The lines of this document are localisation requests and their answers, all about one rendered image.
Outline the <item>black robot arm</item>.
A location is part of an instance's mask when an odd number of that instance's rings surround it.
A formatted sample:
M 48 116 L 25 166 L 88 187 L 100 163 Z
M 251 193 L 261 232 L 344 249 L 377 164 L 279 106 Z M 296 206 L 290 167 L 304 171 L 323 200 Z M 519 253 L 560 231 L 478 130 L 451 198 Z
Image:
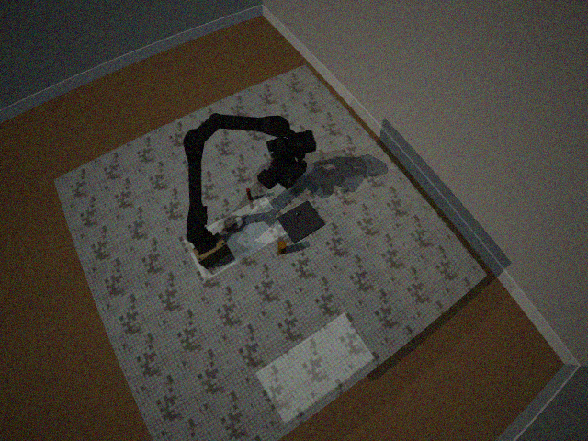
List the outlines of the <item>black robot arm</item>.
M 229 116 L 213 113 L 196 130 L 187 132 L 183 139 L 185 153 L 188 159 L 188 184 L 189 184 L 189 211 L 187 216 L 187 238 L 198 250 L 198 254 L 216 247 L 216 239 L 207 228 L 207 206 L 201 202 L 201 159 L 204 143 L 218 129 L 227 130 L 256 130 L 265 134 L 277 137 L 266 142 L 269 152 L 273 152 L 276 159 L 285 161 L 293 152 L 313 153 L 316 152 L 316 141 L 312 130 L 295 132 L 290 128 L 288 121 L 281 116 L 267 116 L 262 118 L 246 116 Z M 286 137 L 286 138 L 283 138 Z M 296 161 L 295 155 L 290 162 L 280 168 L 295 181 L 306 171 L 305 160 Z

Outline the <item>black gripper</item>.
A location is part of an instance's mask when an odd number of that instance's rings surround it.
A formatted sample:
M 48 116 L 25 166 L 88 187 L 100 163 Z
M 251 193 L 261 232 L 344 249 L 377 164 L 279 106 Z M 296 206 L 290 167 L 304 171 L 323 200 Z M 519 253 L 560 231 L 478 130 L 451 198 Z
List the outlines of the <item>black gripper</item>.
M 277 183 L 279 183 L 279 181 L 282 179 L 282 177 L 280 176 L 280 168 L 286 164 L 288 164 L 290 162 L 290 160 L 294 157 L 298 158 L 299 161 L 301 161 L 304 157 L 305 157 L 306 153 L 300 153 L 297 154 L 297 152 L 293 152 L 293 149 L 291 148 L 291 156 L 285 160 L 285 161 L 280 161 L 278 159 L 275 158 L 275 156 L 273 154 L 271 154 L 270 156 L 273 158 L 273 160 L 271 161 L 271 164 L 273 165 L 272 169 L 269 168 L 268 170 L 264 169 L 261 173 L 259 173 L 257 175 L 257 180 L 263 184 L 266 188 L 271 189 L 274 185 L 276 185 Z

